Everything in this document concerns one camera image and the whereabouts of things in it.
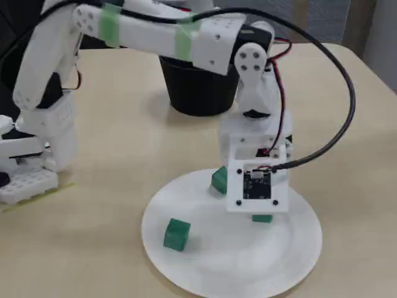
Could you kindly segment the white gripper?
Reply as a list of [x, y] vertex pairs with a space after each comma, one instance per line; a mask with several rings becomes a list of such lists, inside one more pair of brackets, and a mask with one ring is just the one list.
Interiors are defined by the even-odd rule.
[[[279, 129], [279, 122], [279, 113], [263, 119], [252, 119], [239, 112], [222, 116], [218, 129], [222, 165], [228, 165], [231, 144], [240, 148], [235, 156], [236, 159], [250, 160], [263, 156], [258, 151], [272, 146]], [[286, 111], [279, 140], [269, 153], [271, 158], [277, 155], [282, 163], [292, 160], [292, 132], [292, 115], [290, 111]]]

